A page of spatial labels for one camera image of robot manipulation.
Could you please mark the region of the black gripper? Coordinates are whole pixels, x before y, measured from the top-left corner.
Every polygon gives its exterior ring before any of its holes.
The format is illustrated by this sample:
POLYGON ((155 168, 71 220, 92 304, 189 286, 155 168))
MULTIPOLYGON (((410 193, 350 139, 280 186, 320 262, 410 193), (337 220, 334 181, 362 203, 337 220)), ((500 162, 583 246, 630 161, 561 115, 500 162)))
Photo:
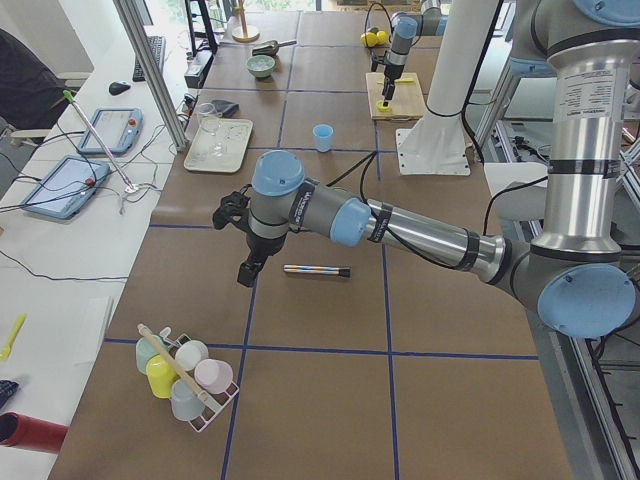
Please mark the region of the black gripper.
POLYGON ((246 234, 250 253, 240 264, 237 282, 243 286, 254 286, 262 266, 270 256, 276 255, 284 246, 286 235, 276 238, 264 238, 254 232, 246 234))
POLYGON ((396 80, 390 77, 384 77, 383 81, 383 89, 382 95, 384 99, 382 100, 383 107, 387 108, 390 105, 391 100, 386 98, 392 98, 395 92, 395 82, 396 80))

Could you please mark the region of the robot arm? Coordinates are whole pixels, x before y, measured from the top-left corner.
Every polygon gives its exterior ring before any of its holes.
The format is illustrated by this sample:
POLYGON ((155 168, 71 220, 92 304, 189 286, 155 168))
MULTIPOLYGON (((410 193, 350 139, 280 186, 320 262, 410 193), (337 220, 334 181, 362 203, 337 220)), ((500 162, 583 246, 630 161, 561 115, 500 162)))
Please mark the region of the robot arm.
POLYGON ((530 242, 455 227, 308 178, 293 154, 274 150, 256 164, 238 227, 248 258, 238 280, 252 286, 293 228, 355 246, 391 244, 438 266, 475 274, 514 297, 548 327, 596 339, 627 325, 639 290, 619 265, 611 223, 630 69, 639 54, 635 1, 521 1, 513 51, 556 73, 554 140, 545 196, 512 184, 492 199, 509 219, 541 218, 530 242))
POLYGON ((383 57, 382 105, 393 99, 396 81, 401 77, 413 43, 424 36, 442 36, 448 16, 440 1, 422 1, 419 13, 397 12, 392 16, 391 46, 383 57))

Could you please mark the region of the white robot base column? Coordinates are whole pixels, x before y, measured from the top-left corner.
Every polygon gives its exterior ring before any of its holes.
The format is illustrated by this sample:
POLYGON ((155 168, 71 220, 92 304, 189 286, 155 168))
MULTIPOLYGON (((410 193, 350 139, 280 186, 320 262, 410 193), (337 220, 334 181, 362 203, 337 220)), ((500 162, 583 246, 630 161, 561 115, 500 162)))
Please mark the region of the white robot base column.
POLYGON ((500 14, 500 1, 453 1, 426 98, 412 129, 398 129, 402 175, 468 176, 463 111, 500 14))

